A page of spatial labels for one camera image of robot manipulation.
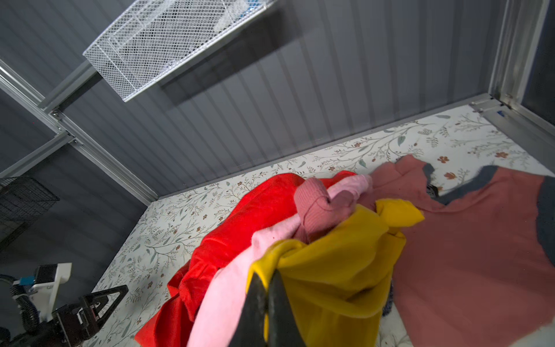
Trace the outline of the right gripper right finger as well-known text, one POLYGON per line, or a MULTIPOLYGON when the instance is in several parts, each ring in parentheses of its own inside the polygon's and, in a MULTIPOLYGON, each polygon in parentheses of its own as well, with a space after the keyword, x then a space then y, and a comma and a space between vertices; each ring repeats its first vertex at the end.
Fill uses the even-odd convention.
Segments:
POLYGON ((268 346, 305 346, 286 293, 282 276, 278 270, 273 273, 268 294, 269 334, 268 346))

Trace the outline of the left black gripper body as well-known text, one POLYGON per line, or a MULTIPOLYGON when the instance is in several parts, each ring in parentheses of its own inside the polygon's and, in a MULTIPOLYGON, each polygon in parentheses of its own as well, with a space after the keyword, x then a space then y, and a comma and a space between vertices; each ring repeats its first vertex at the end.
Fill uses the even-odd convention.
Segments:
POLYGON ((81 346, 100 331, 101 309, 101 299, 64 305, 53 313, 51 321, 42 322, 36 333, 8 338, 8 346, 81 346))

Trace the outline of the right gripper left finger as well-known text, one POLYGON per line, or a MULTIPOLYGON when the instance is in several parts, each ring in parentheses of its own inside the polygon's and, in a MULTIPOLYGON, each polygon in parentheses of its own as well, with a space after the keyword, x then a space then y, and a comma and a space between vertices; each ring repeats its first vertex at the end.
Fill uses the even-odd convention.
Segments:
POLYGON ((267 290, 255 273, 251 277, 241 316, 228 346, 266 346, 267 342, 264 338, 266 313, 267 290))

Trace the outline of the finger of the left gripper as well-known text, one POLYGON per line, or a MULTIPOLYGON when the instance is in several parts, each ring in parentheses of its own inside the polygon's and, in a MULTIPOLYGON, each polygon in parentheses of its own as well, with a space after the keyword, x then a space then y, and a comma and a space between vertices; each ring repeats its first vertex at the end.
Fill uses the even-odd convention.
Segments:
POLYGON ((127 285, 93 292, 82 297, 87 325, 105 325, 129 292, 127 285))

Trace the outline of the yellow cloth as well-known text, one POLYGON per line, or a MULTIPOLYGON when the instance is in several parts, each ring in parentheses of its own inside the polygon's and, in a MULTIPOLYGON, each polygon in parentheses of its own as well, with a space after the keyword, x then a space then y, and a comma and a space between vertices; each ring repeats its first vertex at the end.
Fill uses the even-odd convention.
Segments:
POLYGON ((412 203, 381 199, 354 213, 326 236, 305 244, 274 243, 254 262, 267 290, 278 270, 305 346, 373 346, 379 332, 393 269, 406 237, 423 213, 412 203))

